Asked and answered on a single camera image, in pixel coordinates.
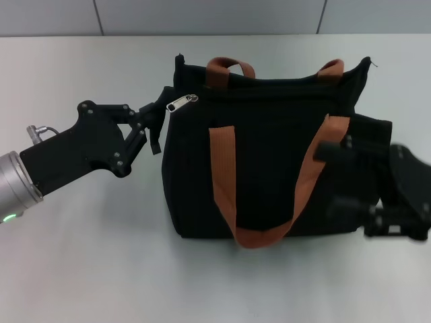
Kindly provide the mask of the silver zipper pull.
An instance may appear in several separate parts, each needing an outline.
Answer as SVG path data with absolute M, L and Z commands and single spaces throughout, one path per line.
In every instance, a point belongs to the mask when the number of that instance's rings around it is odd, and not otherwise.
M 167 104 L 166 109 L 170 113 L 173 113 L 182 108 L 183 106 L 187 105 L 188 103 L 196 102 L 198 99 L 199 97 L 196 94 L 187 94 Z

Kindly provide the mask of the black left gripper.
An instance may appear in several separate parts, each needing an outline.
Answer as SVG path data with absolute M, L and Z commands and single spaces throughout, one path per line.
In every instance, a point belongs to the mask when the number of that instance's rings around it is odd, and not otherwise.
M 108 170 L 118 178 L 128 176 L 147 143 L 146 129 L 152 153 L 161 153 L 162 109 L 156 102 L 134 111 L 128 104 L 85 101 L 78 105 L 77 113 L 77 122 L 70 129 L 20 153 L 30 179 L 43 195 L 95 170 Z M 126 139 L 120 124 L 131 127 Z

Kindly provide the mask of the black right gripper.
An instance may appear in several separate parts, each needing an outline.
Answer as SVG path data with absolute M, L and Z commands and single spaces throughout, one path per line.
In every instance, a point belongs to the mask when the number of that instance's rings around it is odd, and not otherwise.
M 340 143 L 321 141 L 315 161 L 351 168 L 389 168 L 383 207 L 336 197 L 328 217 L 363 227 L 365 236 L 426 241 L 431 229 L 431 165 L 405 146 L 377 138 L 346 135 Z

